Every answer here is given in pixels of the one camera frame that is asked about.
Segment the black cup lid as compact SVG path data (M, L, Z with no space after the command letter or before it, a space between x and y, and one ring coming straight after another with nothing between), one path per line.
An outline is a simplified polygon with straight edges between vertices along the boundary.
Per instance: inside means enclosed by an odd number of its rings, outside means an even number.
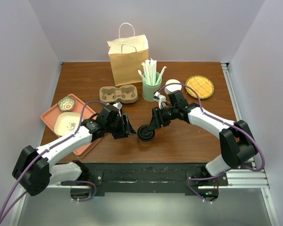
M155 137L155 131L149 130L148 125L142 125L139 127L137 131L137 137L142 142L150 142Z

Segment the single brown paper cup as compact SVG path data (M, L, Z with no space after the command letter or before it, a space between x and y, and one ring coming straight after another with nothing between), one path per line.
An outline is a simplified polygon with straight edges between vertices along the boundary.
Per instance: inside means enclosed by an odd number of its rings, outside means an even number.
M143 146L147 146L149 144L151 144L152 140L141 140L139 139L139 143Z

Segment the stack of paper cups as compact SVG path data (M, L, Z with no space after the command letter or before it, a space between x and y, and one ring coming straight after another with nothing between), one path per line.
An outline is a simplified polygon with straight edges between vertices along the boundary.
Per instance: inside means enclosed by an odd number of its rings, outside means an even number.
M176 79L167 80L165 83L165 93L168 95L171 92L178 91L182 89L180 81Z

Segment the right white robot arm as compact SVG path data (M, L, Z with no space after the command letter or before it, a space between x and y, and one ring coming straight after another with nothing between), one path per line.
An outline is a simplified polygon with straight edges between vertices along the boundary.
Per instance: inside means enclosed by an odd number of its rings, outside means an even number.
M172 92L167 97L170 105L167 105L164 95L159 92L154 94L153 99L158 102L158 106L152 109L150 124L139 128L138 137L149 142L155 137L157 129L166 127L177 119L199 126L217 137L221 154L202 170L200 178L204 184L213 184L221 173L241 166L258 153L253 135L245 121L226 120L204 110L199 104L189 104L181 91Z

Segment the brown paper bag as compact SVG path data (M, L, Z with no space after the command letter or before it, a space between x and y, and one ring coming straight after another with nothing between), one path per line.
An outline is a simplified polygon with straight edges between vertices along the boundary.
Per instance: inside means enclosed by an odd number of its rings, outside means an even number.
M123 25L131 26L133 34L121 37ZM130 23L122 23L118 29L118 38L107 42L108 56L112 69L115 86L123 86L142 82L138 74L142 63L149 59L149 43L146 35L136 35Z

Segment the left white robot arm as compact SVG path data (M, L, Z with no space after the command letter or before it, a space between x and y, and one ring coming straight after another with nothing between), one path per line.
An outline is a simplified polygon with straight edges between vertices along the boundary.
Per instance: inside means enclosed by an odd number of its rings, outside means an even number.
M83 185L87 171L78 163L57 165L62 158L81 146L110 133L114 139L136 135L128 116L116 104L105 105L97 116L83 120L74 132L69 132L49 144L25 147L16 162L12 176L31 196L41 193L48 185L74 181Z

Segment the cardboard cup carrier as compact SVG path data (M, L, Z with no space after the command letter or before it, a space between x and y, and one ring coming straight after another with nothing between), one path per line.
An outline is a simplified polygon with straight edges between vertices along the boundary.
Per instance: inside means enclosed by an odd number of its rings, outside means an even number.
M119 88L109 86L99 90L100 100L105 103L121 102L131 104L137 101L138 93L134 85L123 85Z

